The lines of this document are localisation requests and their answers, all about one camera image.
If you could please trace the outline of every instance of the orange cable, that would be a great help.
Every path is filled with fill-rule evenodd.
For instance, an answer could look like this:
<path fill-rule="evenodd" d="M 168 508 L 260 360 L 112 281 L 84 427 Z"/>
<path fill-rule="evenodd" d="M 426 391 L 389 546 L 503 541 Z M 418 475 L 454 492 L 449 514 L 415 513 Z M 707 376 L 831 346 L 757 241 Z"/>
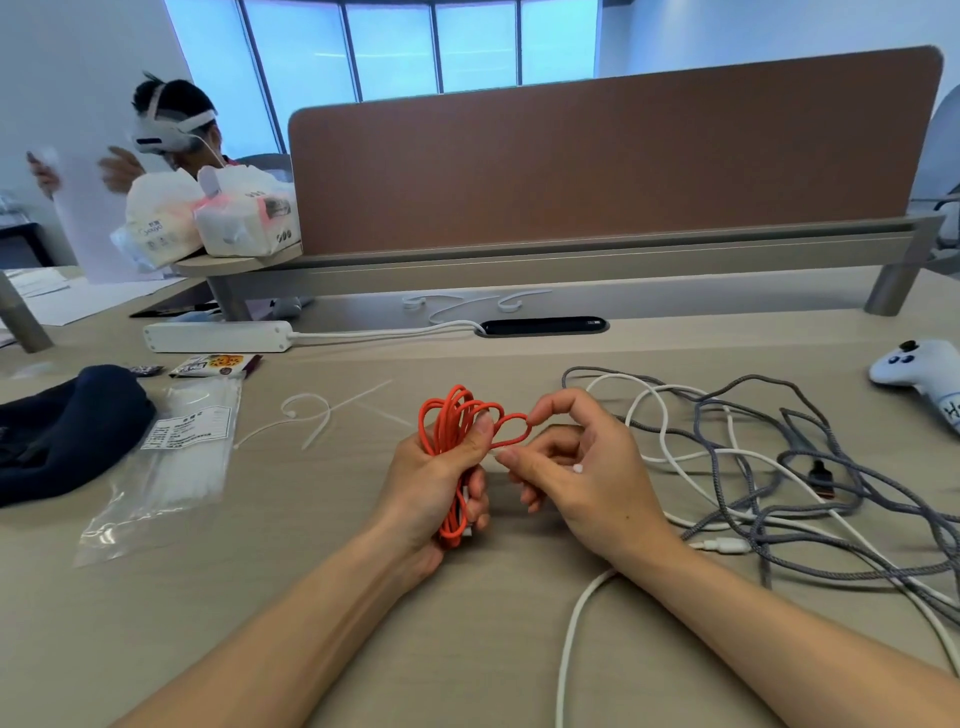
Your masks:
<path fill-rule="evenodd" d="M 439 409 L 437 419 L 433 423 L 433 440 L 426 433 L 426 416 L 430 410 Z M 423 449 L 431 455 L 439 455 L 442 452 L 449 452 L 456 448 L 467 437 L 470 428 L 481 412 L 485 410 L 496 410 L 500 419 L 493 423 L 493 436 L 500 431 L 505 423 L 510 420 L 523 420 L 526 424 L 527 416 L 520 413 L 513 415 L 504 414 L 503 407 L 496 402 L 480 401 L 473 398 L 470 392 L 463 384 L 457 384 L 450 390 L 445 400 L 433 398 L 423 403 L 420 408 L 420 444 Z M 503 448 L 508 445 L 515 445 L 527 439 L 530 430 L 533 429 L 527 425 L 526 431 L 513 440 L 505 440 L 500 443 L 493 443 L 493 448 Z M 460 476 L 457 482 L 457 495 L 450 504 L 450 510 L 446 514 L 440 530 L 437 535 L 440 538 L 441 546 L 444 548 L 455 548 L 460 545 L 460 538 L 467 530 L 467 499 L 464 497 L 465 486 L 469 471 Z"/>

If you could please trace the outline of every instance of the hand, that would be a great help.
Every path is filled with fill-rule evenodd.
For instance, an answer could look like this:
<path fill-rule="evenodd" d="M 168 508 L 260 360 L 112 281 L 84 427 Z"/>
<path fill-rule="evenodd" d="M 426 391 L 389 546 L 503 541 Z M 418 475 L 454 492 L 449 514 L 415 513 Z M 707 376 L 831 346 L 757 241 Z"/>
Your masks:
<path fill-rule="evenodd" d="M 126 195 L 133 181 L 147 171 L 132 152 L 120 147 L 108 147 L 113 157 L 104 157 L 97 164 L 103 170 L 104 184 L 110 192 Z"/>
<path fill-rule="evenodd" d="M 33 152 L 27 152 L 27 162 L 30 171 L 36 179 L 36 186 L 48 200 L 54 199 L 54 192 L 60 189 L 60 177 L 53 169 L 34 157 Z"/>
<path fill-rule="evenodd" d="M 544 494 L 556 503 L 573 535 L 616 568 L 638 553 L 673 553 L 682 542 L 667 523 L 633 434 L 581 389 L 545 395 L 527 415 L 540 425 L 569 414 L 576 425 L 551 425 L 529 445 L 496 455 L 530 512 Z M 570 466 L 580 463 L 581 473 Z"/>
<path fill-rule="evenodd" d="M 449 452 L 428 455 L 418 435 L 396 446 L 394 460 L 371 518 L 371 530 L 388 536 L 394 547 L 412 555 L 416 583 L 433 573 L 444 551 L 433 539 L 444 522 L 460 476 L 469 471 L 467 520 L 482 531 L 490 523 L 487 479 L 480 461 L 490 451 L 493 421 L 486 412 L 474 421 L 464 442 Z"/>

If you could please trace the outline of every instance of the power strip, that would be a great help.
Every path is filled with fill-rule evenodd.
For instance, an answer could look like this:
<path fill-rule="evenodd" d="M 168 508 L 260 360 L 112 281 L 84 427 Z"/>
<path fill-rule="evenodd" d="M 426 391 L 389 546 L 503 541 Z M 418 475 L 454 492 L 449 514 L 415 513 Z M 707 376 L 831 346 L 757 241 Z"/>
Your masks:
<path fill-rule="evenodd" d="M 170 322 L 144 327 L 143 338 L 151 352 L 286 352 L 293 329 L 286 321 Z"/>

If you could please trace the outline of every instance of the vr headset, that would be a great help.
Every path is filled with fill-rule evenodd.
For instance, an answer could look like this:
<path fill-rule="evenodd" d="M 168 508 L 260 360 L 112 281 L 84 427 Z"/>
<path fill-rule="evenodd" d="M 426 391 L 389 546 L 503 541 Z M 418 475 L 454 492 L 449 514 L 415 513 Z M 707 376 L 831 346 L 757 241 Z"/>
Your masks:
<path fill-rule="evenodd" d="M 156 118 L 156 107 L 166 84 L 156 87 L 147 113 L 138 116 L 133 129 L 133 144 L 137 152 L 161 155 L 165 152 L 188 152 L 197 144 L 196 130 L 213 121 L 217 112 L 203 111 L 182 121 Z"/>

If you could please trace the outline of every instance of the game controller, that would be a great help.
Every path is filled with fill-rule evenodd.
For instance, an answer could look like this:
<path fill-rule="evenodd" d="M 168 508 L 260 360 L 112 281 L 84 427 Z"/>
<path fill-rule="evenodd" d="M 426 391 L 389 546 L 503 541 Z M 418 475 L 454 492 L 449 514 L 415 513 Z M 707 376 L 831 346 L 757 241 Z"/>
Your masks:
<path fill-rule="evenodd" d="M 949 341 L 904 341 L 874 363 L 870 381 L 913 387 L 960 432 L 960 352 Z"/>

